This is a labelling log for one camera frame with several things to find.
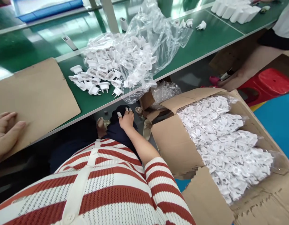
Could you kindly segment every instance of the hand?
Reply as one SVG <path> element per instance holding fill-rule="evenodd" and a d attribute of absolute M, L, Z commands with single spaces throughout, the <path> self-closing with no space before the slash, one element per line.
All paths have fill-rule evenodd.
<path fill-rule="evenodd" d="M 0 114 L 0 159 L 12 149 L 26 125 L 25 121 L 14 124 L 16 115 L 16 112 Z"/>
<path fill-rule="evenodd" d="M 130 109 L 130 108 L 128 109 L 126 107 L 124 117 L 122 117 L 120 112 L 118 112 L 117 115 L 119 116 L 119 123 L 120 123 L 120 126 L 123 130 L 133 127 L 134 113 L 133 113 L 132 109 Z"/>

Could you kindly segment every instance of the black shorts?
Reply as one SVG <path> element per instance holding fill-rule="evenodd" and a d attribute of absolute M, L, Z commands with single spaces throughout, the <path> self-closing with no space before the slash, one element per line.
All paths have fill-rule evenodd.
<path fill-rule="evenodd" d="M 259 45 L 278 48 L 281 50 L 289 50 L 289 38 L 276 35 L 273 29 L 266 31 L 258 40 Z"/>

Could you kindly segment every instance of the sleeve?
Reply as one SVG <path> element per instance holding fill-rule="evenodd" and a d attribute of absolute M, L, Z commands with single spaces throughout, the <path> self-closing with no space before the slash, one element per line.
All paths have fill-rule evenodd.
<path fill-rule="evenodd" d="M 163 158 L 152 159 L 147 163 L 144 171 L 152 192 L 154 207 L 160 215 L 160 222 L 195 225 L 190 210 Z"/>

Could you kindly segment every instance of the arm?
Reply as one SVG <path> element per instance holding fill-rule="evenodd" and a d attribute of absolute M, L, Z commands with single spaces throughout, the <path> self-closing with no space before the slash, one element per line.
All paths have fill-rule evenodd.
<path fill-rule="evenodd" d="M 121 128 L 125 131 L 127 136 L 130 138 L 132 144 L 134 145 L 140 159 L 143 164 L 146 165 L 152 159 L 160 157 L 156 149 L 148 142 L 143 136 L 141 136 L 137 130 L 133 127 L 134 113 L 131 109 L 126 108 L 124 117 L 118 112 L 119 123 Z"/>
<path fill-rule="evenodd" d="M 164 224 L 193 224 L 191 212 L 172 176 L 166 162 L 154 158 L 144 168 L 145 178 L 151 189 L 156 212 Z"/>
<path fill-rule="evenodd" d="M 13 123 L 17 113 L 4 112 L 0 114 L 0 160 L 9 152 L 17 142 L 26 122 Z"/>

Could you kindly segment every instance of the bag of plugs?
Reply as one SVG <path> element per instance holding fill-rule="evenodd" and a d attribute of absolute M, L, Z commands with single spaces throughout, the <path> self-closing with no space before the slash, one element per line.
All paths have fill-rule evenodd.
<path fill-rule="evenodd" d="M 114 72 L 128 104 L 135 103 L 157 84 L 153 76 L 164 69 L 180 47 L 185 47 L 192 28 L 170 22 L 158 8 L 156 0 L 144 0 L 125 34 L 106 33 L 91 39 L 84 51 L 84 62 Z"/>
<path fill-rule="evenodd" d="M 159 103 L 182 93 L 181 88 L 177 84 L 166 81 L 162 81 L 161 83 L 157 82 L 157 87 L 151 88 L 151 91 L 155 102 L 150 108 L 154 110 L 165 108 L 162 105 L 159 105 Z"/>
<path fill-rule="evenodd" d="M 281 155 L 256 148 L 257 141 L 256 134 L 238 130 L 197 149 L 229 205 L 269 176 L 274 159 Z"/>
<path fill-rule="evenodd" d="M 177 114 L 185 127 L 206 124 L 231 109 L 238 100 L 231 96 L 210 96 L 178 110 Z"/>
<path fill-rule="evenodd" d="M 216 119 L 201 125 L 186 127 L 191 140 L 200 148 L 212 144 L 218 138 L 230 134 L 244 125 L 248 117 L 224 113 Z"/>

